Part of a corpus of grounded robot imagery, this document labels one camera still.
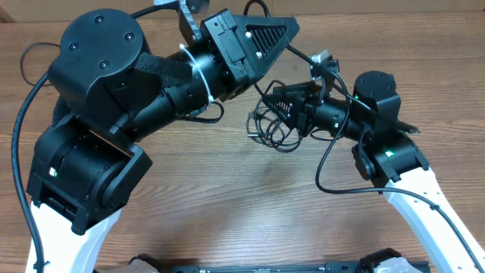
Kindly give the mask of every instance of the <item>black strap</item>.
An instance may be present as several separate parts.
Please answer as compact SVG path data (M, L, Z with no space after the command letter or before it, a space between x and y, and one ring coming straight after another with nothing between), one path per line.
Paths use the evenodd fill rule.
M165 88L186 83L192 79L192 67L189 64L150 55L146 52L138 56L133 68L160 75L161 85Z

